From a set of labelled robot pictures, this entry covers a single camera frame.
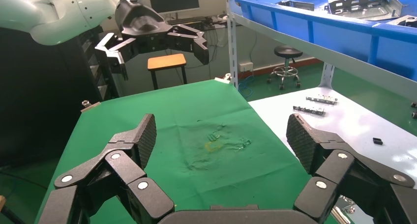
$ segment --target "green cloth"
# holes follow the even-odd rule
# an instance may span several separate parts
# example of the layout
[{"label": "green cloth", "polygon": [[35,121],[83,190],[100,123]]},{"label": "green cloth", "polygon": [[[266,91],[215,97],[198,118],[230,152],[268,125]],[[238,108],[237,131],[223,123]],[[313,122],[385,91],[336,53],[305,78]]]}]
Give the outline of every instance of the green cloth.
[{"label": "green cloth", "polygon": [[[158,135],[145,171],[176,210],[291,209],[310,178],[231,84],[205,81],[105,101],[83,113],[36,222],[60,174],[96,156],[113,134],[135,128],[146,113],[155,115]],[[134,222],[114,197],[91,223]]]}]

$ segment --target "blue plastic bin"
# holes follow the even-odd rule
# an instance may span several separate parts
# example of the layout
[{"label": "blue plastic bin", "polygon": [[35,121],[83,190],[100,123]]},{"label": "blue plastic bin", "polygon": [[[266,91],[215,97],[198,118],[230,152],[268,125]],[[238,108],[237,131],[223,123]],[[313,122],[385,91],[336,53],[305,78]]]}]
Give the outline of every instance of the blue plastic bin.
[{"label": "blue plastic bin", "polygon": [[[417,28],[276,5],[281,0],[235,0],[243,16],[276,31],[366,61],[417,81]],[[324,0],[298,0],[315,2]],[[404,14],[414,14],[408,3]]]}]

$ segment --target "green floor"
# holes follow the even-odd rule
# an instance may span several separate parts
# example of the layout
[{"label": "green floor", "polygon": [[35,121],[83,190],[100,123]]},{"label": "green floor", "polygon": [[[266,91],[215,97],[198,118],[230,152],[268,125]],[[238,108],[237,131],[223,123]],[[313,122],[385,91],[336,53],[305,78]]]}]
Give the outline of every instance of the green floor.
[{"label": "green floor", "polygon": [[[316,87],[320,82],[322,68],[323,64],[299,68],[301,89]],[[247,98],[248,101],[299,90],[290,80],[287,81],[284,90],[279,90],[279,79],[274,79],[275,82],[267,84],[267,78],[268,75],[255,76],[254,81],[248,83],[247,86],[253,91],[252,95]],[[413,110],[410,108],[410,100],[338,69],[334,73],[332,85],[339,93],[417,136],[417,120],[411,118]],[[248,91],[244,90],[242,93],[246,95]],[[55,159],[32,164],[30,167],[3,169],[2,171],[47,187],[57,163],[58,159]],[[39,186],[0,174],[0,195],[7,196],[7,206],[26,223],[34,222],[44,194],[45,190]],[[0,215],[0,223],[10,224],[11,222]]]}]

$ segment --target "white table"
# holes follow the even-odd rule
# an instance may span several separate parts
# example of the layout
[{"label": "white table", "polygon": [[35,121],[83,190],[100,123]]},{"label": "white table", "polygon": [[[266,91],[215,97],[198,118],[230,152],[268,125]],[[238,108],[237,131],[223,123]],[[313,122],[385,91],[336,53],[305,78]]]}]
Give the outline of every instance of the white table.
[{"label": "white table", "polygon": [[[318,95],[337,98],[338,103],[327,105],[305,99]],[[324,116],[298,113],[313,128],[337,133],[359,154],[401,171],[417,182],[417,137],[332,89],[317,87],[249,104],[293,154],[286,137],[288,117],[296,113],[293,106],[324,108]],[[374,144],[372,138],[381,138],[384,144]],[[349,215],[356,224],[372,223],[371,217],[357,207],[356,210]]]}]

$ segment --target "monitor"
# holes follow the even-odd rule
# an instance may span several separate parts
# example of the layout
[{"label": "monitor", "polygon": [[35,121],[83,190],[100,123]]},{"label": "monitor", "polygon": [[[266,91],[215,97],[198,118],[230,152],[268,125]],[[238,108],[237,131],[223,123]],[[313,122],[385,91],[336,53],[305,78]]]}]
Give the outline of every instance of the monitor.
[{"label": "monitor", "polygon": [[159,14],[199,9],[198,0],[150,0],[150,5]]}]

